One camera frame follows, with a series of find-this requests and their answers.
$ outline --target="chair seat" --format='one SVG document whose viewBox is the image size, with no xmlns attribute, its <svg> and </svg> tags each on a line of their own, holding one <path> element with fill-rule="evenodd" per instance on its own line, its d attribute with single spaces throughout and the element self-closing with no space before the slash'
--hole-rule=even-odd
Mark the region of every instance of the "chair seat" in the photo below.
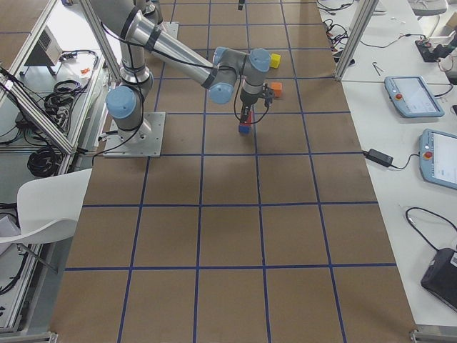
<svg viewBox="0 0 457 343">
<path fill-rule="evenodd" d="M 448 10 L 446 0 L 408 0 L 416 16 L 437 16 Z"/>
</svg>

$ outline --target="tablet device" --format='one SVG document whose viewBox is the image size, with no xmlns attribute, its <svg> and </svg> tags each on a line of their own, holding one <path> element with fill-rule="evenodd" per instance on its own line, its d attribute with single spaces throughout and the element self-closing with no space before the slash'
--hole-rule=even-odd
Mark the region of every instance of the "tablet device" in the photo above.
<svg viewBox="0 0 457 343">
<path fill-rule="evenodd" d="M 402 116 L 416 118 L 444 115 L 422 76 L 388 76 L 384 79 L 384 86 Z"/>
<path fill-rule="evenodd" d="M 426 129 L 420 139 L 420 168 L 426 181 L 457 189 L 457 136 Z"/>
</svg>

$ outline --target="black electronic device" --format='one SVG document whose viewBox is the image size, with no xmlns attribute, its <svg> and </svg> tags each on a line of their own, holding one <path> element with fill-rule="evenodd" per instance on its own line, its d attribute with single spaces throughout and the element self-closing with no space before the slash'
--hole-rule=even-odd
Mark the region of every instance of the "black electronic device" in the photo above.
<svg viewBox="0 0 457 343">
<path fill-rule="evenodd" d="M 457 252 L 450 248 L 438 250 L 421 285 L 457 312 Z"/>
</svg>

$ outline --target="chair leg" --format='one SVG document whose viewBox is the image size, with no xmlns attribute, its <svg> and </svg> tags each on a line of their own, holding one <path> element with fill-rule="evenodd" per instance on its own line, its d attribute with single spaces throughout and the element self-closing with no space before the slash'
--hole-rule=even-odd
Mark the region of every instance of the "chair leg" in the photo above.
<svg viewBox="0 0 457 343">
<path fill-rule="evenodd" d="M 26 252 L 28 252 L 31 256 L 33 256 L 35 259 L 37 259 L 39 262 L 41 262 L 45 267 L 48 267 L 50 270 L 52 270 L 54 273 L 57 274 L 57 268 L 51 266 L 48 262 L 46 262 L 44 259 L 42 259 L 40 256 L 35 254 L 33 251 L 31 251 L 26 245 L 22 243 L 17 244 L 18 247 L 21 249 L 24 249 Z"/>
</svg>

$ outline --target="blue joint cap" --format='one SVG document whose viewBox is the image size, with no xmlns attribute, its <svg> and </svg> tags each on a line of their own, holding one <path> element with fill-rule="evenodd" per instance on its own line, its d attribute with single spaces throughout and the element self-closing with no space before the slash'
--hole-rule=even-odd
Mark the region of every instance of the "blue joint cap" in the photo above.
<svg viewBox="0 0 457 343">
<path fill-rule="evenodd" d="M 216 104 L 226 104 L 233 94 L 233 86 L 225 82 L 214 84 L 209 89 L 209 98 Z"/>
<path fill-rule="evenodd" d="M 219 64 L 221 61 L 222 55 L 228 48 L 224 48 L 223 46 L 218 46 L 216 50 L 214 51 L 214 56 L 213 56 L 213 63 L 214 64 Z"/>
<path fill-rule="evenodd" d="M 249 54 L 249 61 L 257 70 L 266 73 L 270 69 L 271 55 L 265 49 L 254 49 Z"/>
<path fill-rule="evenodd" d="M 127 86 L 119 86 L 106 96 L 106 107 L 115 119 L 125 119 L 136 107 L 136 95 Z"/>
</svg>

